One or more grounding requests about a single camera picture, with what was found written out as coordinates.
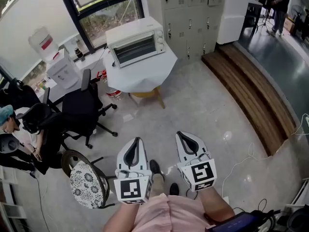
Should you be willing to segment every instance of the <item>gray floor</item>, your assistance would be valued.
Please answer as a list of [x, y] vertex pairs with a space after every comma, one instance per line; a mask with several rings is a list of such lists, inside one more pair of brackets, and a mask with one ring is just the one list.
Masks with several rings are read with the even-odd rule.
[[[157, 160], [166, 175], [166, 192], [170, 184], [176, 182], [180, 185], [181, 195], [185, 194], [187, 186], [176, 168], [179, 159], [175, 133], [178, 130], [193, 133], [204, 140], [215, 159], [218, 174], [215, 187], [220, 193], [232, 166], [248, 156], [250, 143], [254, 143], [256, 158], [266, 157], [243, 112], [202, 62], [181, 68], [175, 66], [161, 86], [161, 93], [166, 109], [162, 109], [155, 99], [141, 100], [137, 107], [127, 94], [115, 102], [119, 109], [108, 111], [100, 121], [119, 132], [118, 138], [98, 129], [91, 137], [92, 150], [84, 146], [84, 138], [78, 141], [68, 139], [68, 145], [89, 160], [105, 156], [106, 159], [97, 166], [105, 174], [113, 174], [117, 153], [130, 139], [139, 136], [144, 141], [148, 159]], [[111, 102], [107, 97], [103, 99], [105, 104]], [[297, 193], [301, 178], [308, 177], [307, 152], [306, 139], [292, 137], [274, 157], [262, 161], [248, 159], [235, 167], [226, 180], [224, 196], [229, 196], [232, 207], [247, 211], [257, 209], [263, 198], [267, 199], [265, 210], [283, 208]], [[17, 176], [19, 185], [15, 186], [15, 192], [18, 203], [24, 206], [29, 226], [36, 232], [47, 231], [36, 181], [24, 172], [18, 171]], [[90, 210], [79, 205], [62, 170], [50, 169], [45, 178], [38, 175], [42, 195], [48, 184], [43, 211], [52, 232], [100, 231], [117, 208]]]
[[[301, 120], [304, 113], [309, 114], [309, 66], [290, 44], [278, 35], [270, 36], [265, 27], [253, 37], [251, 31], [245, 29], [238, 43], [270, 74]], [[303, 125], [308, 133], [309, 128]]]

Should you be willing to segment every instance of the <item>black cable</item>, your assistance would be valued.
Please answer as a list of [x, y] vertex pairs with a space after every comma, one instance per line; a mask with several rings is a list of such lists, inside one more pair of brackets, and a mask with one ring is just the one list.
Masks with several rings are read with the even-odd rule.
[[[260, 210], [260, 204], [261, 204], [261, 202], [262, 202], [263, 200], [265, 200], [265, 206], [264, 206], [264, 208], [263, 208], [262, 210]], [[265, 210], [265, 208], [266, 208], [266, 205], [267, 205], [267, 199], [262, 199], [262, 200], [260, 201], [259, 205], [257, 206], [257, 210], [263, 212], [263, 211]]]
[[235, 207], [233, 210], [235, 210], [235, 209], [239, 209], [239, 210], [242, 210], [243, 212], [245, 212], [245, 210], [241, 209], [240, 207]]
[[185, 192], [185, 196], [188, 198], [188, 191], [190, 190], [190, 188]]
[[41, 205], [41, 211], [42, 211], [42, 215], [43, 215], [43, 218], [44, 218], [44, 221], [45, 221], [45, 224], [46, 224], [47, 230], [50, 232], [50, 230], [49, 230], [49, 228], [48, 228], [48, 226], [47, 226], [47, 223], [46, 223], [45, 217], [44, 217], [43, 209], [42, 209], [42, 200], [41, 200], [41, 191], [40, 191], [40, 184], [39, 184], [39, 181], [38, 181], [38, 179], [37, 179], [37, 178], [36, 178], [33, 174], [31, 174], [31, 173], [30, 173], [30, 175], [31, 175], [33, 178], [35, 178], [35, 179], [37, 180], [37, 182], [38, 182], [38, 187], [39, 187], [39, 197], [40, 197], [40, 205]]

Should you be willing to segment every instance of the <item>chair with floral cushion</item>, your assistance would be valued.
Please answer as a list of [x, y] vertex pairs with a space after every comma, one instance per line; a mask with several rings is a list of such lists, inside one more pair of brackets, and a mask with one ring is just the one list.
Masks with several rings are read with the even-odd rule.
[[[70, 158], [78, 158], [80, 161], [72, 169]], [[75, 150], [64, 152], [61, 166], [64, 173], [70, 178], [71, 190], [75, 199], [89, 209], [105, 209], [114, 203], [106, 205], [110, 194], [108, 180], [116, 176], [106, 176], [94, 163], [103, 157], [90, 162], [85, 156]]]

